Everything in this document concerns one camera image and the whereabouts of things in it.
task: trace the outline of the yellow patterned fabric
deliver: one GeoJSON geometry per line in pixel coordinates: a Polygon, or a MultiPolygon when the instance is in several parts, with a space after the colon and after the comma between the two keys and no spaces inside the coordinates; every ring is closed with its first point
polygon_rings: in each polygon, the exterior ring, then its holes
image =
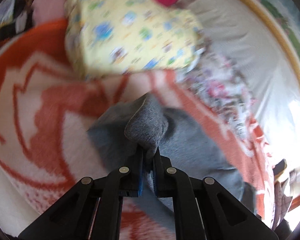
{"type": "Polygon", "coordinates": [[[82,77],[183,68],[203,46],[202,26],[189,10],[155,0],[68,0],[66,12],[66,50],[82,77]]]}

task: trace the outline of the patterned fleece blanket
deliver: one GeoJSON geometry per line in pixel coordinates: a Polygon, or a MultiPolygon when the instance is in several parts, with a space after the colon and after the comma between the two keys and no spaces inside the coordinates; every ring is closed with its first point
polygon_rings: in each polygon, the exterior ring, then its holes
{"type": "MultiPolygon", "coordinates": [[[[271,226],[274,206],[268,143],[256,120],[241,141],[217,114],[175,82],[173,71],[147,71],[83,82],[66,58],[67,22],[41,25],[0,53],[0,166],[37,212],[44,212],[79,179],[106,170],[87,130],[111,105],[151,91],[165,106],[181,108],[215,141],[244,181],[257,189],[258,214],[271,226]]],[[[129,198],[120,239],[174,239],[129,198]]]]}

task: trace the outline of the gray garment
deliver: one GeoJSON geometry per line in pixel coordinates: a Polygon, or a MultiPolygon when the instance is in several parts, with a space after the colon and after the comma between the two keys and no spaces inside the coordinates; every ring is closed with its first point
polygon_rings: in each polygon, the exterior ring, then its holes
{"type": "MultiPolygon", "coordinates": [[[[88,134],[109,171],[122,166],[125,158],[136,152],[137,144],[147,150],[148,160],[159,146],[161,155],[169,157],[173,167],[197,179],[211,176],[242,199],[245,183],[214,141],[185,111],[162,107],[150,93],[110,107],[88,134]]],[[[155,198],[149,174],[145,175],[144,185],[142,197],[135,203],[162,226],[174,230],[172,200],[160,202],[155,198]]],[[[253,198],[245,201],[253,203],[253,198]]]]}

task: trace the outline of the white bed sheet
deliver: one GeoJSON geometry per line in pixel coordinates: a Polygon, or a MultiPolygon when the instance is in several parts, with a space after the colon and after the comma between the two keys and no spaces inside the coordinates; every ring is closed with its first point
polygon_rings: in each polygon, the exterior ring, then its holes
{"type": "MultiPolygon", "coordinates": [[[[180,0],[203,22],[213,49],[237,60],[258,102],[253,111],[273,147],[290,168],[300,163],[300,89],[279,44],[239,0],[180,0]]],[[[0,227],[18,235],[38,214],[0,169],[0,227]]]]}

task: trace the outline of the pink flower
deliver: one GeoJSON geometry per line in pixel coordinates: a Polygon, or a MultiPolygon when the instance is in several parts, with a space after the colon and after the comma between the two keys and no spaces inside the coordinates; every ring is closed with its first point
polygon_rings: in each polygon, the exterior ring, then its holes
{"type": "Polygon", "coordinates": [[[224,84],[212,80],[209,82],[208,94],[214,98],[224,98],[227,96],[226,87],[224,84]]]}

